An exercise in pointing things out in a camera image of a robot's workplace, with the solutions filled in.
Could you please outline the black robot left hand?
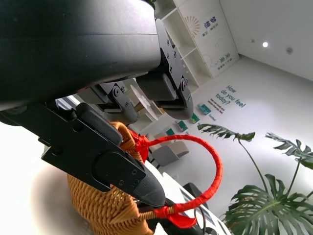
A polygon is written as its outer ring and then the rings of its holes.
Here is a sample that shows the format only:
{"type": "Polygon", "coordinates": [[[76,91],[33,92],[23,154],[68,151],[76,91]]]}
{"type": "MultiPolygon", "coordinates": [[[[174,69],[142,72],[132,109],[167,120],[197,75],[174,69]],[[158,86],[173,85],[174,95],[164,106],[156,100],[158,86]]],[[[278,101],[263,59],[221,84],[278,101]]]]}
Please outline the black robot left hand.
{"type": "Polygon", "coordinates": [[[116,186],[160,208],[165,193],[147,167],[121,149],[100,112],[56,100],[112,84],[116,106],[131,103],[116,83],[136,81],[175,119],[193,114],[185,69],[146,0],[3,0],[0,3],[0,120],[47,146],[42,159],[102,192],[116,186]]]}

